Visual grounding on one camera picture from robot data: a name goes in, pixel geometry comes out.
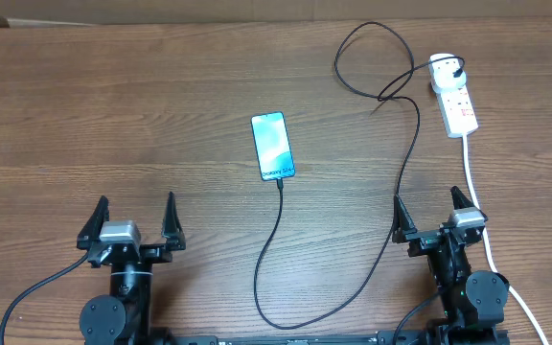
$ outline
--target power socket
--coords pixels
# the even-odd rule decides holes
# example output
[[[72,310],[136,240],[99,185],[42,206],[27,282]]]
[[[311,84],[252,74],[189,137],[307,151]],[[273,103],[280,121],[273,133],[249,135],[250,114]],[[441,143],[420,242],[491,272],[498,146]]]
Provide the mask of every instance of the power socket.
[[[429,61],[445,57],[453,57],[453,54],[434,54],[429,58]],[[459,68],[457,58],[450,58],[429,65],[431,87],[436,92],[449,138],[461,138],[478,129],[478,122],[476,122],[476,116],[472,108],[472,100],[466,87],[466,72],[457,78],[453,76]]]

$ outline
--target wood grain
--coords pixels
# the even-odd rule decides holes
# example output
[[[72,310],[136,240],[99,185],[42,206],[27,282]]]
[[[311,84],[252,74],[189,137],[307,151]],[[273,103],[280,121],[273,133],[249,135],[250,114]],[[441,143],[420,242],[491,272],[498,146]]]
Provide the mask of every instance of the wood grain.
[[[437,52],[467,60],[480,123],[471,164],[490,217],[498,267],[552,341],[552,18],[386,21],[417,63]],[[176,334],[367,334],[393,329],[434,289],[426,261],[390,244],[348,308],[280,332],[255,311],[252,270],[276,217],[275,184],[260,180],[249,128],[282,110],[298,174],[259,291],[266,313],[304,321],[358,287],[391,223],[396,174],[414,133],[408,103],[377,104],[334,78],[337,46],[356,22],[152,25],[0,30],[0,320],[24,288],[75,261],[74,240],[100,195],[113,219],[159,241],[168,191],[188,249],[155,268],[154,323]],[[385,31],[359,33],[341,60],[377,92],[406,69]],[[403,94],[422,130],[402,196],[429,229],[465,186],[460,142],[447,138],[427,70]],[[480,245],[469,250],[487,269]],[[107,293],[106,269],[83,266],[23,301],[9,344],[82,344],[78,316]],[[410,327],[440,313],[435,305]],[[514,344],[539,343],[517,303]]]

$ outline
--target smartphone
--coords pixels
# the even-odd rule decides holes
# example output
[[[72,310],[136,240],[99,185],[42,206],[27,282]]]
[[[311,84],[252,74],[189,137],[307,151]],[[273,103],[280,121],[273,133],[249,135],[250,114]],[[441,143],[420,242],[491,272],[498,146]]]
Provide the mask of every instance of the smartphone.
[[[268,181],[294,176],[295,166],[288,144],[285,115],[275,112],[253,116],[250,125],[255,137],[261,179]]]

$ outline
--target black charging cable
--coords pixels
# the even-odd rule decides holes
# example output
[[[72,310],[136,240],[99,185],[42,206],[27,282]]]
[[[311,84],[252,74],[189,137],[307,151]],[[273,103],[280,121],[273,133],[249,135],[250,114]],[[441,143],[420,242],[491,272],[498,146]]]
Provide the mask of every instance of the black charging cable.
[[[12,315],[12,311],[14,310],[14,308],[16,307],[16,305],[18,303],[20,303],[20,301],[22,301],[25,297],[29,296],[30,293],[34,292],[35,290],[45,286],[46,284],[50,283],[50,282],[53,282],[55,279],[57,278],[60,278],[62,276],[64,276],[65,274],[73,271],[75,268],[77,268],[78,266],[82,265],[86,259],[88,258],[88,251],[86,252],[86,254],[84,254],[78,261],[76,261],[74,264],[70,265],[69,267],[67,268],[64,268],[63,270],[61,270],[60,272],[58,273],[55,273],[53,274],[52,276],[44,279],[43,281],[39,282],[39,283],[36,283],[35,285],[33,285],[32,287],[29,287],[27,288],[25,291],[23,291],[23,293],[19,294],[18,297],[16,297],[11,303],[10,303],[10,306],[8,307],[8,309],[6,310],[6,313],[4,313],[4,317],[3,319],[1,320],[1,325],[0,325],[0,345],[5,345],[4,344],[4,334],[6,333],[6,325],[8,324],[8,320],[10,319],[10,315]]]
[[[378,95],[373,95],[373,94],[369,94],[369,93],[366,93],[366,92],[363,92],[363,91],[360,91],[358,89],[355,89],[351,84],[349,84],[348,82],[346,82],[344,80],[344,78],[342,78],[339,70],[338,70],[338,62],[339,62],[339,59],[340,59],[340,56],[342,55],[342,51],[344,50],[344,47],[346,45],[346,42],[348,42],[349,38],[351,38],[351,36],[353,36],[359,29],[367,26],[367,25],[378,25],[380,27],[382,27],[383,29],[389,31],[391,34],[395,35],[395,37],[397,37],[403,44],[404,48],[406,49],[407,53],[408,53],[408,57],[410,59],[410,69],[408,71],[406,71],[405,73],[401,74],[400,76],[398,76],[397,78],[395,78],[394,80],[392,80],[391,82],[389,82],[383,89],[382,91],[380,91],[380,93]],[[409,97],[406,97],[406,96],[396,96],[396,94],[398,92],[400,92],[400,90],[403,89],[404,86],[406,86],[408,84],[408,82],[410,81],[410,79],[412,78],[412,74],[414,73],[414,71],[420,69],[420,68],[423,68],[423,67],[426,67],[428,66],[429,64],[431,63],[434,63],[434,62],[438,62],[438,61],[442,61],[442,60],[445,60],[445,59],[452,59],[452,58],[456,58],[456,59],[459,59],[461,60],[461,67],[456,70],[454,73],[453,73],[453,76],[458,78],[459,76],[461,76],[461,74],[463,73],[463,66],[465,65],[466,61],[464,61],[464,59],[462,57],[457,57],[457,56],[453,56],[453,57],[442,57],[442,58],[437,58],[433,61],[429,61],[429,62],[426,62],[426,63],[423,63],[419,66],[416,66],[414,65],[414,56],[412,55],[412,51],[410,50],[410,47],[408,46],[408,44],[406,43],[405,40],[403,40],[403,38],[398,34],[396,33],[395,31],[393,31],[393,29],[389,28],[388,26],[384,25],[384,24],[381,24],[379,22],[375,22],[375,21],[370,21],[370,22],[366,22],[366,23],[363,23],[359,26],[357,26],[356,28],[354,28],[350,34],[348,34],[346,36],[346,38],[344,38],[344,41],[342,41],[342,44],[340,44],[340,47],[338,48],[337,50],[337,53],[335,54],[335,59],[333,60],[333,69],[335,70],[335,74],[337,75],[338,79],[342,82],[342,84],[344,84],[349,90],[351,90],[353,93],[355,94],[358,94],[359,96],[363,96],[363,97],[369,97],[369,98],[373,98],[373,99],[376,99],[377,101],[381,102],[381,103],[384,103],[384,102],[387,102],[387,101],[395,101],[395,100],[406,100],[406,101],[409,101],[412,103],[412,105],[414,105],[414,108],[417,112],[417,127],[415,129],[415,132],[414,132],[414,137],[412,138],[412,142],[410,143],[410,147],[408,148],[408,152],[406,153],[406,156],[405,158],[403,159],[403,162],[402,162],[402,167],[400,168],[400,173],[398,174],[398,179],[397,179],[397,183],[396,183],[396,187],[395,187],[395,196],[399,196],[400,195],[400,187],[402,185],[402,177],[403,177],[403,171],[406,167],[406,163],[408,163],[408,159],[410,158],[410,154],[412,153],[412,150],[414,149],[414,145],[415,143],[417,142],[417,137],[419,136],[419,129],[421,127],[421,111],[419,110],[419,107],[417,106],[416,102],[414,102],[414,100],[412,100],[411,98]],[[383,94],[393,85],[395,84],[396,82],[398,82],[399,80],[401,80],[402,78],[406,77],[407,78],[405,79],[405,81],[400,85],[398,86],[395,91],[391,92],[389,95],[387,96],[383,96]],[[380,249],[380,253],[379,255],[377,256],[376,260],[374,261],[374,264],[372,265],[372,268],[370,269],[370,272],[368,273],[368,275],[366,276],[365,280],[363,281],[363,283],[361,284],[361,286],[357,289],[357,291],[349,298],[347,299],[346,301],[344,301],[344,303],[342,303],[340,306],[338,306],[337,308],[327,312],[327,313],[324,313],[318,317],[315,317],[313,318],[312,320],[310,321],[306,321],[306,322],[302,322],[300,324],[296,324],[296,325],[291,325],[291,326],[281,326],[281,325],[278,325],[274,322],[272,322],[271,320],[269,320],[263,313],[262,309],[261,309],[261,306],[259,304],[259,297],[257,296],[257,280],[258,280],[258,277],[259,277],[259,268],[261,266],[261,262],[264,258],[264,255],[265,255],[265,252],[267,251],[267,249],[269,248],[269,245],[271,244],[272,240],[274,239],[274,235],[276,234],[276,230],[278,229],[278,224],[280,223],[280,218],[281,218],[281,215],[283,213],[283,180],[282,179],[278,179],[277,180],[277,184],[278,184],[278,190],[279,190],[279,194],[280,194],[280,207],[279,207],[279,210],[278,210],[278,217],[276,218],[276,223],[274,224],[274,229],[272,230],[271,234],[269,235],[269,238],[267,239],[267,241],[265,242],[265,245],[264,245],[264,248],[262,249],[261,251],[261,254],[259,255],[259,259],[257,259],[257,264],[255,265],[255,277],[254,277],[254,281],[253,281],[253,293],[254,293],[254,297],[255,297],[255,307],[257,308],[257,312],[259,313],[259,315],[261,316],[261,318],[270,326],[276,328],[276,329],[279,329],[279,330],[295,330],[295,329],[298,329],[298,328],[301,328],[301,327],[304,327],[304,326],[308,326],[310,324],[313,324],[315,322],[318,322],[318,321],[321,321],[335,313],[337,313],[338,311],[341,311],[343,310],[344,308],[346,308],[346,306],[348,306],[351,302],[353,302],[360,294],[361,292],[363,291],[363,289],[365,288],[365,286],[368,284],[368,282],[370,281],[370,279],[372,278],[372,274],[374,274],[374,271],[376,270],[376,267],[377,265],[379,264],[380,262],[380,258],[382,258],[382,254],[384,253],[384,249],[386,248],[387,244],[389,243],[389,240],[391,239],[391,236],[393,235],[393,233],[397,230],[398,226],[399,226],[399,220],[398,220],[398,214],[394,208],[393,210],[393,221],[391,223],[391,229],[389,230],[389,232],[387,233],[387,237],[386,239],[384,240],[384,244],[382,245],[382,248]],[[412,316],[412,314],[414,314],[415,312],[417,312],[419,309],[421,309],[422,307],[424,307],[426,304],[429,304],[429,302],[431,302],[435,297],[432,296],[430,299],[428,299],[428,301],[423,302],[421,306],[417,307],[417,309],[413,310],[411,313],[410,313],[410,316]],[[405,324],[405,322],[407,321],[406,318],[404,318],[404,320],[402,321],[401,323],[401,326],[403,327],[403,324]]]

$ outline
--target robotic arm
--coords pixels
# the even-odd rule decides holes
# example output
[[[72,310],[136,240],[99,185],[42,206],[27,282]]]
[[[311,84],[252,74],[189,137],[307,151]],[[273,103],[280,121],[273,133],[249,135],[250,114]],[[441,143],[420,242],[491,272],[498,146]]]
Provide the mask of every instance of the robotic arm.
[[[371,335],[296,336],[218,339],[215,336],[173,336],[167,328],[150,326],[152,265],[170,263],[172,252],[186,248],[170,193],[163,219],[165,243],[141,244],[133,221],[109,221],[108,200],[100,199],[78,235],[77,248],[88,250],[94,268],[111,266],[110,292],[88,301],[80,313],[86,345],[508,345],[504,320],[508,281],[490,271],[472,273],[465,248],[482,241],[487,216],[457,187],[451,190],[454,210],[437,230],[418,231],[402,200],[394,203],[398,229],[393,242],[408,243],[408,256],[425,255],[445,311],[424,330]]]

